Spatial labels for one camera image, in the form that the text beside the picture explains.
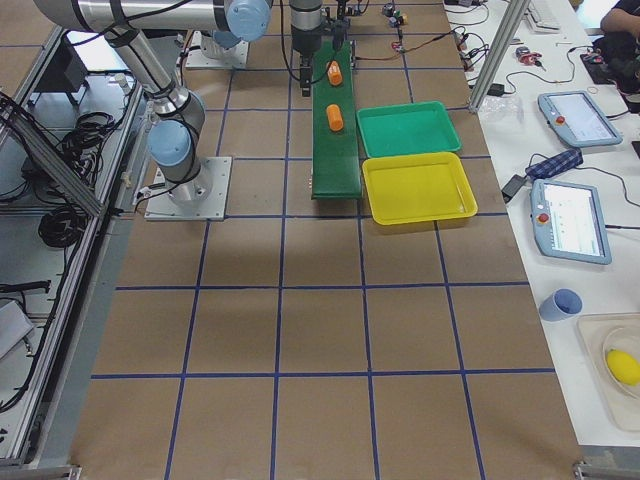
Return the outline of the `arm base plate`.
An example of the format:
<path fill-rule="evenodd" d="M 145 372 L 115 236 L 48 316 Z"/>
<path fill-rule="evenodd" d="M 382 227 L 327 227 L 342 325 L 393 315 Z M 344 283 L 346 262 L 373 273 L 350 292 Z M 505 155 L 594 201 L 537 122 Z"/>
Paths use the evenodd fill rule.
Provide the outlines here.
<path fill-rule="evenodd" d="M 222 221 L 231 176 L 231 157 L 200 158 L 199 175 L 189 183 L 166 194 L 154 194 L 146 202 L 144 218 L 148 221 Z"/>
<path fill-rule="evenodd" d="M 231 48 L 223 48 L 211 36 L 195 31 L 185 61 L 187 69 L 243 70 L 246 68 L 249 44 L 240 41 Z"/>

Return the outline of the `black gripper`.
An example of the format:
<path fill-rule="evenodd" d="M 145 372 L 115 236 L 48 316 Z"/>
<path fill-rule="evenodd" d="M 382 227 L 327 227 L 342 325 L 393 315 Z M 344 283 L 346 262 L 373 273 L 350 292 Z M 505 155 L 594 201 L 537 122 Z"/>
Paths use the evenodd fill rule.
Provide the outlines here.
<path fill-rule="evenodd" d="M 291 35 L 293 48 L 299 54 L 315 54 L 322 38 L 331 33 L 321 0 L 291 0 Z M 313 57 L 300 55 L 299 86 L 303 97 L 311 96 Z"/>
<path fill-rule="evenodd" d="M 365 13 L 365 3 L 361 0 L 355 1 L 354 5 L 350 5 L 348 0 L 337 0 L 337 18 L 357 17 Z M 341 50 L 346 40 L 348 32 L 348 22 L 344 19 L 336 19 L 332 22 L 332 49 Z"/>

